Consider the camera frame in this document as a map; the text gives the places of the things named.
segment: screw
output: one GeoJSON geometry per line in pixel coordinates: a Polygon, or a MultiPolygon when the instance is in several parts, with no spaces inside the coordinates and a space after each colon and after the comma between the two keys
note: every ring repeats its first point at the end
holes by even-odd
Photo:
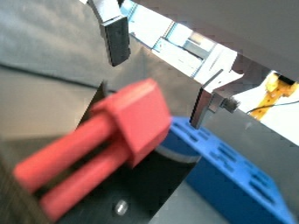
{"type": "Polygon", "coordinates": [[[124,215],[127,213],[127,209],[128,209],[128,204],[124,200],[120,200],[116,203],[116,208],[115,208],[115,212],[118,215],[124,215]]]}

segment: blue plastic part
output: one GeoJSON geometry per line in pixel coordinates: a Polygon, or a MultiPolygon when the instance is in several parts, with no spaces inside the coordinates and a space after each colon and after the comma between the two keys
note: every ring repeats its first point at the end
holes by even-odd
{"type": "Polygon", "coordinates": [[[183,155],[202,155],[187,183],[230,223],[294,224],[274,180],[203,127],[175,117],[162,146],[183,155]]]}

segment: red plastic part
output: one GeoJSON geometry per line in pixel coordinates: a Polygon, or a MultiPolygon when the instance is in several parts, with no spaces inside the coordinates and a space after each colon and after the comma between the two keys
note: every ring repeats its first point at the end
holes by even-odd
{"type": "Polygon", "coordinates": [[[116,143],[42,199],[54,221],[126,161],[132,167],[138,165],[164,140],[171,126],[163,94],[151,79],[123,88],[96,104],[91,114],[92,118],[71,134],[14,170],[20,184],[32,193],[115,133],[116,143]]]}
{"type": "Polygon", "coordinates": [[[123,88],[95,105],[91,114],[103,111],[114,116],[132,151],[128,163],[134,167],[164,140],[171,126],[171,114],[156,82],[147,79],[123,88]]]}
{"type": "Polygon", "coordinates": [[[14,169],[14,176],[30,193],[64,171],[116,130],[110,116],[98,114],[64,138],[39,150],[14,169]]]}
{"type": "Polygon", "coordinates": [[[42,198],[40,204],[56,221],[127,161],[130,149],[114,143],[42,198]]]}

